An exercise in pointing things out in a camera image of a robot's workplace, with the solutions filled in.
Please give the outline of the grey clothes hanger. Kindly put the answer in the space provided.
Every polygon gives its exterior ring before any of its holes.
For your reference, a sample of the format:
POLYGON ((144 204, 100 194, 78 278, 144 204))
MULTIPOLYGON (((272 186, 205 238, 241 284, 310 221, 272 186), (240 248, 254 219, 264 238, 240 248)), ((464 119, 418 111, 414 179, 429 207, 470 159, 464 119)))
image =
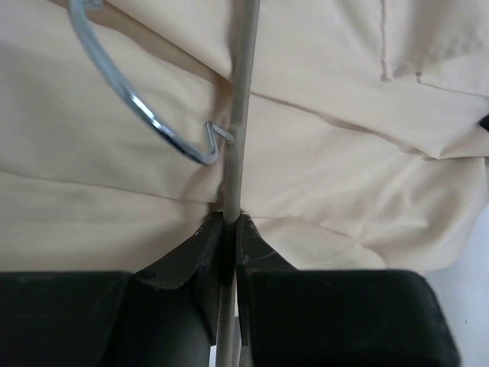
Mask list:
POLYGON ((217 328, 215 364, 217 366, 237 366, 240 348, 237 345, 237 323, 235 321, 235 299, 237 281, 235 275, 234 244, 237 221, 241 214, 241 183, 243 174, 245 136, 248 121, 249 97, 254 65, 254 50, 257 37, 257 23, 260 9, 258 1, 244 1, 239 22, 238 48, 235 58, 234 86, 232 92, 232 113, 227 128, 220 128, 212 122, 205 123, 205 135, 209 152, 204 153, 179 136, 159 117, 128 82, 124 74, 114 65, 96 37, 86 17, 87 9, 99 10, 101 1, 70 1, 68 14, 70 22, 84 51, 122 102, 145 124, 150 126, 165 142, 191 161, 201 165, 211 165, 220 155, 216 137, 225 140, 224 179, 224 242, 221 247, 221 290, 217 328))

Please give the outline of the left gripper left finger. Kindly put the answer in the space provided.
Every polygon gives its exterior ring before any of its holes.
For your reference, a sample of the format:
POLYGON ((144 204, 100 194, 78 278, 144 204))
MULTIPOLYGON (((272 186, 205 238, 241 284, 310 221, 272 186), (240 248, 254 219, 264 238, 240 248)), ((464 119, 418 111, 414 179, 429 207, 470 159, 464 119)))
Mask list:
POLYGON ((220 212, 134 276, 131 366, 207 366, 217 333, 220 212))

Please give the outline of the beige trousers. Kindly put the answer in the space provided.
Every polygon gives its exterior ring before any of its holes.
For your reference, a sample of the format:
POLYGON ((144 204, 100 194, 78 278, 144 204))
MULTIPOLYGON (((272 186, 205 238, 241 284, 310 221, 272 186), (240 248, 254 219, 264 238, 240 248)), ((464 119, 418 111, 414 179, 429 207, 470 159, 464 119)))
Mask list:
MULTIPOLYGON (((488 202, 486 1, 263 1, 241 205, 298 268, 451 264, 488 202)), ((137 271, 222 201, 64 1, 1 3, 1 268, 137 271)))

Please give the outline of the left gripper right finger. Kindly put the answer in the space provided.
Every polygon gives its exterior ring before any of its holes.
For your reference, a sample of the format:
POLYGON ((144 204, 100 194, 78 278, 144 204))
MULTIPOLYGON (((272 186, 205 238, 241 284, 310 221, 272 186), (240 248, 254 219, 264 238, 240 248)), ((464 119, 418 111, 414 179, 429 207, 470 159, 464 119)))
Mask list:
POLYGON ((240 215, 236 229, 236 276, 241 345, 253 366, 299 366, 302 311, 300 272, 240 215))

